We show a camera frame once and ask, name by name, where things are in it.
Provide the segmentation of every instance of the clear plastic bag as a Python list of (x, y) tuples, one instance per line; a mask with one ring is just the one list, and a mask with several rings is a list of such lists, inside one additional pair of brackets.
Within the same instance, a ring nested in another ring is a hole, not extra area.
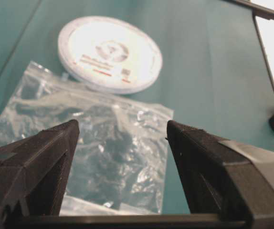
[(172, 115), (158, 104), (90, 91), (31, 62), (0, 116), (0, 146), (77, 119), (61, 214), (161, 213)]

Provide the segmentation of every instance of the textured black surface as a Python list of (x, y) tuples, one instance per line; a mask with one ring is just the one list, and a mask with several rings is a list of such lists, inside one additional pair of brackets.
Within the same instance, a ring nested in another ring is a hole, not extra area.
[(0, 229), (24, 215), (58, 215), (79, 135), (78, 122), (0, 148)]
[(169, 121), (167, 134), (192, 213), (274, 228), (274, 190), (251, 161), (195, 127)]

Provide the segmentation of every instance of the black bar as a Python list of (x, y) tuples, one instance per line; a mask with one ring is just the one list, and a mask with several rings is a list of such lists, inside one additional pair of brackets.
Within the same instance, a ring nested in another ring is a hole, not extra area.
[(37, 229), (242, 229), (244, 221), (221, 221), (217, 214), (146, 216), (22, 217), (13, 228)]
[(238, 5), (242, 5), (247, 8), (250, 8), (253, 10), (253, 13), (255, 16), (259, 16), (268, 20), (270, 19), (274, 20), (274, 10), (272, 9), (259, 6), (257, 4), (251, 3), (250, 1), (246, 1), (246, 0), (225, 0), (225, 1), (233, 2)]

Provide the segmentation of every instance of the white round container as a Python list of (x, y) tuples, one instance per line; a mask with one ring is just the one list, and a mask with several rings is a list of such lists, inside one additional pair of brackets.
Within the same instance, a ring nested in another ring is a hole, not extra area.
[(138, 28), (108, 17), (78, 18), (63, 27), (58, 53), (65, 69), (91, 89), (131, 94), (151, 86), (162, 67), (155, 42)]

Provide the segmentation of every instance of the circular label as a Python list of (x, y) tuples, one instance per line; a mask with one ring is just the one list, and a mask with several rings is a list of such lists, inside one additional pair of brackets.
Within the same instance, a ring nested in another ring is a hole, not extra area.
[(59, 57), (65, 69), (94, 90), (130, 94), (157, 79), (162, 55), (138, 28), (108, 17), (78, 18), (61, 30)]

